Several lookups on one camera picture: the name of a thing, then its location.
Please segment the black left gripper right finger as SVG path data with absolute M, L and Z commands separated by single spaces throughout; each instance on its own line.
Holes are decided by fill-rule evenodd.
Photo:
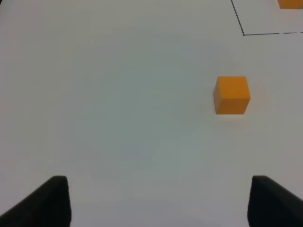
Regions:
M 264 175 L 252 177 L 247 219 L 250 227 L 301 227 L 303 200 Z

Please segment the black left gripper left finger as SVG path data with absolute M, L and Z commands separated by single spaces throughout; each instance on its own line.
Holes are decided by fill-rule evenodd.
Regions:
M 0 216 L 2 227 L 69 227 L 71 201 L 66 176 L 53 176 Z

